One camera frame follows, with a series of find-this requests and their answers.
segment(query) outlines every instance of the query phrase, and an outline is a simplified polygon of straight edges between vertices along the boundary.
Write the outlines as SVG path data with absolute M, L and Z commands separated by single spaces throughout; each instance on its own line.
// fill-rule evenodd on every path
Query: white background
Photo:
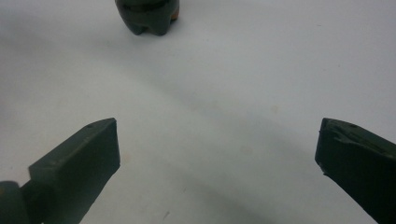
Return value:
M 321 119 L 396 142 L 396 1 L 181 0 L 165 36 L 112 0 L 0 2 L 0 180 L 116 118 L 81 223 L 375 223 L 314 161 Z

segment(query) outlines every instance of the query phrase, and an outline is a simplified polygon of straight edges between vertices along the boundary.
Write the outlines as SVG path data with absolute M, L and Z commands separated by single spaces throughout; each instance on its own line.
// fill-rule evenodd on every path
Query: white table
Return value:
M 0 2 L 0 180 L 116 118 L 81 223 L 375 223 L 314 161 L 321 119 L 396 142 L 396 1 L 181 0 L 165 36 L 114 1 Z

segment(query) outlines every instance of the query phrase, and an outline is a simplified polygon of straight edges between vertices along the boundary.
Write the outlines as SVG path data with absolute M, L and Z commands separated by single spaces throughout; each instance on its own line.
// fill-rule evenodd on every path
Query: white surface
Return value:
M 82 223 L 375 223 L 314 161 L 324 117 L 396 142 L 396 1 L 182 0 L 134 36 L 114 1 L 0 2 L 0 179 L 118 121 Z

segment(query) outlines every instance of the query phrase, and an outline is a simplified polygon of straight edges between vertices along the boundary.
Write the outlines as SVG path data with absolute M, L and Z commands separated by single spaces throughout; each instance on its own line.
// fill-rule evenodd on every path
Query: dark green object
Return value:
M 116 120 L 91 123 L 32 164 L 20 189 L 0 182 L 0 223 L 77 224 L 119 167 Z
M 375 221 L 396 223 L 396 145 L 357 125 L 323 119 L 315 160 Z
M 155 35 L 165 35 L 171 21 L 178 18 L 178 0 L 116 0 L 119 13 L 135 34 L 150 29 Z

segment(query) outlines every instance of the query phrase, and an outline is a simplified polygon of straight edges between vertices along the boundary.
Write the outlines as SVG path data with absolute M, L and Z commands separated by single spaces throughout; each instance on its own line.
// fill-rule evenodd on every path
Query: small dark cylindrical object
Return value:
M 165 35 L 171 21 L 178 18 L 179 0 L 116 0 L 116 5 L 135 35 L 147 29 L 155 35 Z

